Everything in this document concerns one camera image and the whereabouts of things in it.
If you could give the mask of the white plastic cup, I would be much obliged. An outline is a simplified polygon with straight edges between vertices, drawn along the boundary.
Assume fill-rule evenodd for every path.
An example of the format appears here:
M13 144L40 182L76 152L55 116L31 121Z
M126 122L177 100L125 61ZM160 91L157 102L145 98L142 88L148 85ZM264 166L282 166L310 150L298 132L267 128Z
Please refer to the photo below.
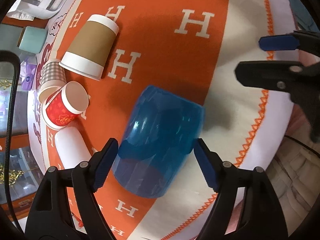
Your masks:
M91 154L75 127L66 127L55 135L55 146L65 169L75 168L82 161L89 161Z

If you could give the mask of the mint green canister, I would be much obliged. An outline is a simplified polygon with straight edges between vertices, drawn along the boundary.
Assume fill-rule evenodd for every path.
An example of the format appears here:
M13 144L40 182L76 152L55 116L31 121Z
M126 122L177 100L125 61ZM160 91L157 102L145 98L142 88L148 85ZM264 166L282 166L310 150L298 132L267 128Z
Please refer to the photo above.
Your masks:
M38 54L46 41L48 30L27 26L22 29L17 46L20 50Z

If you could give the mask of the orange H-pattern tablecloth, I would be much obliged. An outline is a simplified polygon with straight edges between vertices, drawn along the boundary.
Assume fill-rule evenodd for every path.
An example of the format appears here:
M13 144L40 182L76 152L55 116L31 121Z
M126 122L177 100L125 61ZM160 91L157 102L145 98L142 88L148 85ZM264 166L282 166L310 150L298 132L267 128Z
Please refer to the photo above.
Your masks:
M111 137L122 139L136 100L154 85L204 106L201 138L222 159L244 169L268 167L293 104L285 93L242 86L234 68L240 61L298 59L296 51L258 46L262 36L295 29L288 0L67 0L48 21L28 95L30 146L41 171L64 167L38 100L42 68L63 57L93 14L115 20L120 31L100 81L66 72L89 95L73 126L90 153Z

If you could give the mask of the red patterned paper cup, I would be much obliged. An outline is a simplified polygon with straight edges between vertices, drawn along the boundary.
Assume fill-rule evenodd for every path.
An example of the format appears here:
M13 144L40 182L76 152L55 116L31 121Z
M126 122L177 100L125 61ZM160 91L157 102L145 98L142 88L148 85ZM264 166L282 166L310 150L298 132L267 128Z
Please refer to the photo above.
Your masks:
M42 104L45 123L58 131L66 127L89 106L89 98L84 87L70 81L50 95Z

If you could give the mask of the brown sleeve paper cup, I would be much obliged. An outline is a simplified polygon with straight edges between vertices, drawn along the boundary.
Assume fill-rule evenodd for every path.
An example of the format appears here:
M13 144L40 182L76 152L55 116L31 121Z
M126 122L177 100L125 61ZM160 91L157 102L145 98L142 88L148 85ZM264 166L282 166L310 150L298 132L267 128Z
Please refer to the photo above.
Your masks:
M118 25L110 18L91 15L71 42L59 65L76 74L101 80L118 32Z

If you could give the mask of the wooden glass sliding door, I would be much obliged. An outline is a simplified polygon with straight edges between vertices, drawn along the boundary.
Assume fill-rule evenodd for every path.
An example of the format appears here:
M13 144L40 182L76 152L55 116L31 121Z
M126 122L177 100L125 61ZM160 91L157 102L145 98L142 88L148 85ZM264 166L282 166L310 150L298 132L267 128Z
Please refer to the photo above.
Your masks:
M45 28L47 20L35 19L20 21L5 17L1 23L1 50L15 53L24 61L32 53L22 51L18 47L23 28L33 26ZM1 207L7 215L10 214L4 190L4 151L7 134L8 110L11 96L14 68L7 62L1 63ZM30 149L28 122L27 122L28 92L22 90L18 83L15 100L14 117L12 124L9 181L12 205L18 219L27 217L35 192L39 187L43 174Z

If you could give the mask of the purple tissue pack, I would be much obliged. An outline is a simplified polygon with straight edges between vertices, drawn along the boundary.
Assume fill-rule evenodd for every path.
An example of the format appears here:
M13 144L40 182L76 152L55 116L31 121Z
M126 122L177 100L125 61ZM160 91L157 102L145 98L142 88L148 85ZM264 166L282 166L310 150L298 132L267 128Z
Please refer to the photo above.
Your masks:
M31 90L33 85L33 79L36 72L36 67L37 59L35 56L30 56L21 63L20 78L22 90Z

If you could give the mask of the checkered paper cup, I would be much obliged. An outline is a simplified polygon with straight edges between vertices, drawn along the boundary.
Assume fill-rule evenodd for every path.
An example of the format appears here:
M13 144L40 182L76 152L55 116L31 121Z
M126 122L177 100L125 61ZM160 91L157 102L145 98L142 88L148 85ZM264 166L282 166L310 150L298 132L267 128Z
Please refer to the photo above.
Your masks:
M60 59L50 59L42 67L38 92L40 103L44 103L50 95L67 83L65 70L59 65L60 61Z

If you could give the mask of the blue translucent plastic cup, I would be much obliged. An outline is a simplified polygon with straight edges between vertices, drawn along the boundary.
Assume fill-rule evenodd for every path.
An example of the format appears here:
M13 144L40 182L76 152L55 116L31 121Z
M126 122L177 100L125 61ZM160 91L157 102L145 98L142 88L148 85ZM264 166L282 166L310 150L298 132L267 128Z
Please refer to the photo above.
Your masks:
M127 191L163 196L193 150L204 123L204 107L155 86L132 110L112 171Z

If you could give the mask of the white cloth on appliance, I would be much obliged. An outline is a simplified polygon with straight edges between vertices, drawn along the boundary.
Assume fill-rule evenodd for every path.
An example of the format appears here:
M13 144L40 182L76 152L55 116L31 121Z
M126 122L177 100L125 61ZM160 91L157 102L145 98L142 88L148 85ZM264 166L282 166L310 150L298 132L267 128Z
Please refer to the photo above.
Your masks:
M12 6L6 14L7 17L21 21L33 21L34 16L29 15L26 12L18 10L17 7Z

